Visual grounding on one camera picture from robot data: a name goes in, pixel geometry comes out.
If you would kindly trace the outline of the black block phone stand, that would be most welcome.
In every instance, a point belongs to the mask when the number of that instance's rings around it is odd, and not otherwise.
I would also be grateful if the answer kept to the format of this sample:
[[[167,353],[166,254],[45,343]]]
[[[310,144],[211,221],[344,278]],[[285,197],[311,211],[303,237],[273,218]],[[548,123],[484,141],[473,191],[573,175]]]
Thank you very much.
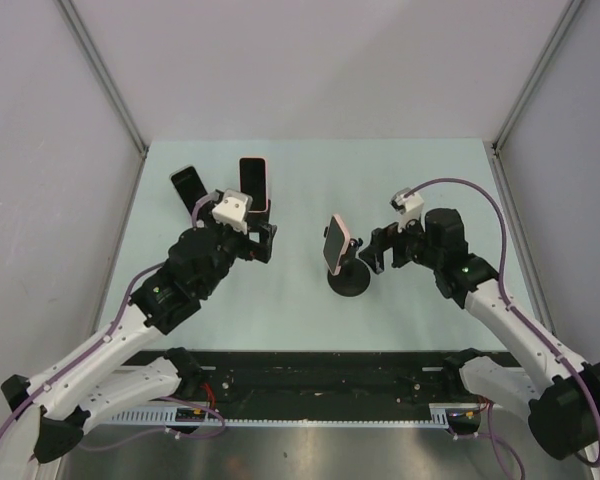
[[[254,225],[268,224],[270,222],[270,214],[272,208],[272,201],[267,201],[267,206],[262,212],[250,212],[249,219]]]

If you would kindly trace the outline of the black phone on clear stand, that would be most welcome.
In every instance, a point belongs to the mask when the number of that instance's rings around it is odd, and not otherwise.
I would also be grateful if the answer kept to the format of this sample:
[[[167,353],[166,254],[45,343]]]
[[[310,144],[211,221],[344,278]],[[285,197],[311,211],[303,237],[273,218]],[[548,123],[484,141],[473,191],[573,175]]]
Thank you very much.
[[[191,215],[196,203],[208,194],[208,190],[192,165],[185,166],[170,175],[170,181]]]

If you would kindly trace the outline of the black round-base phone stand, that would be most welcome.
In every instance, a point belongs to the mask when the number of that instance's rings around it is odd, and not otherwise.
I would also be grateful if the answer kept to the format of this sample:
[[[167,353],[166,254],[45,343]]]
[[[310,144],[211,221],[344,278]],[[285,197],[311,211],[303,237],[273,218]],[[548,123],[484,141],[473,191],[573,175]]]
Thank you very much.
[[[327,268],[327,282],[336,294],[352,298],[363,294],[370,285],[370,272],[367,265],[358,258],[358,250],[363,242],[351,237],[349,248],[341,259],[341,269],[332,276]]]

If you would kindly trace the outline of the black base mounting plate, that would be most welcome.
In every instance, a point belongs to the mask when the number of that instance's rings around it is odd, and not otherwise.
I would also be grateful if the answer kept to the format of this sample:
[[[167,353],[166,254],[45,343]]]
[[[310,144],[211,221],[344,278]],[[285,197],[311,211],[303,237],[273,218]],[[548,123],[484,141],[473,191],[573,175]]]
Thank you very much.
[[[428,420],[433,404],[470,404],[461,351],[195,351],[220,413],[234,421],[400,422]]]

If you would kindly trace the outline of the pink phone on block stand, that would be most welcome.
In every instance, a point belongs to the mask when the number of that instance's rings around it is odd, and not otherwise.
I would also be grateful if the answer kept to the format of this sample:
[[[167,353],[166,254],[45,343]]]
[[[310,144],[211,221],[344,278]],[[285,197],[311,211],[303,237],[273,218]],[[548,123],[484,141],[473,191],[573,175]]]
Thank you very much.
[[[250,211],[264,213],[269,207],[268,170],[264,158],[243,157],[239,160],[240,191],[252,198]]]

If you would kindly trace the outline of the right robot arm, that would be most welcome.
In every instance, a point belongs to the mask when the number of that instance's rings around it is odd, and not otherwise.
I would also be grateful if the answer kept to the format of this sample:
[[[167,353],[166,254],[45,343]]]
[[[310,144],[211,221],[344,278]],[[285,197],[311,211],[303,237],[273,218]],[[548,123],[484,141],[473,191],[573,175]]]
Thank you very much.
[[[442,296],[486,326],[522,369],[512,372],[467,350],[441,376],[449,399],[476,394],[494,401],[526,422],[557,460],[600,442],[600,362],[587,362],[515,305],[502,291],[498,272],[470,252],[458,211],[433,209],[405,226],[377,228],[360,257],[380,274],[387,251],[395,268],[413,262],[430,269]]]

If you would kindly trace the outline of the pink case phone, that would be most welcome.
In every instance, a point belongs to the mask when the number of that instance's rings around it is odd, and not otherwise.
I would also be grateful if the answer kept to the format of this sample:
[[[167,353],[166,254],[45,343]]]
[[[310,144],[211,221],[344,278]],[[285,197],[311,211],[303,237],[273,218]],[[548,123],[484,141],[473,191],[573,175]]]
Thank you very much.
[[[349,248],[350,241],[350,233],[341,216],[332,215],[326,228],[323,245],[323,257],[332,276],[340,273],[341,259]]]

